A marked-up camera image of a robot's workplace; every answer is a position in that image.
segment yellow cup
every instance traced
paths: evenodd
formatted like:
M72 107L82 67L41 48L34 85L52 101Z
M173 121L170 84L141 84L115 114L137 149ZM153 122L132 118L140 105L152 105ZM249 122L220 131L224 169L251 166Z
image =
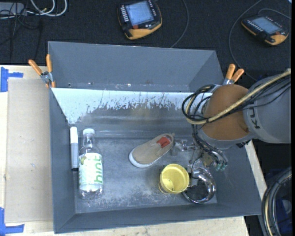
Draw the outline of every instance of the yellow cup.
M164 194L179 194L187 189L189 185L189 174L179 164L169 164L159 176L159 190Z

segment canvas shoe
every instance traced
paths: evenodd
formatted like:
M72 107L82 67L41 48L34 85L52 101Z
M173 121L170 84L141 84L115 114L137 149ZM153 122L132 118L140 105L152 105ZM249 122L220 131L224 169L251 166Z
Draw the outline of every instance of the canvas shoe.
M175 134L162 134L135 147L129 154L130 162L139 168L154 164L173 148Z

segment blue tape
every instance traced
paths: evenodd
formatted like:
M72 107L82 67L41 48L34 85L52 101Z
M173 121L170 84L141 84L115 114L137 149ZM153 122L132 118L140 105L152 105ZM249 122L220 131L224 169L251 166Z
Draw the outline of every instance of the blue tape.
M1 67L1 79L0 79L0 92L7 92L8 91L8 78L15 77L15 78L22 78L23 73L9 73L8 69Z
M4 209L0 207L0 236L22 233L23 230L24 224L19 226L6 226L4 223Z

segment plastic bottle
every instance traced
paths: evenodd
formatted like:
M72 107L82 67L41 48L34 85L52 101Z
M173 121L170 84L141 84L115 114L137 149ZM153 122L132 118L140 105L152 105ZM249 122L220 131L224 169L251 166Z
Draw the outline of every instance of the plastic bottle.
M102 154L94 144L95 131L83 130L83 146L79 151L79 191L82 199L91 200L103 191Z

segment gray plastic tray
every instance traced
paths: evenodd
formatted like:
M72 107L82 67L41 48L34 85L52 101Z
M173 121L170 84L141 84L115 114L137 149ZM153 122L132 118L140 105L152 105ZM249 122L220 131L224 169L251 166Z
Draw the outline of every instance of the gray plastic tray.
M49 91L55 233L261 214L244 147L224 151L229 165L211 170L217 191L202 205L157 186L162 168L188 168L192 151L167 153L145 169L128 160L134 147L162 133L192 142L181 103L201 86L222 83L215 51L49 42L48 52L57 84ZM73 125L80 138L94 128L103 152L104 193L91 203L78 197L70 167Z

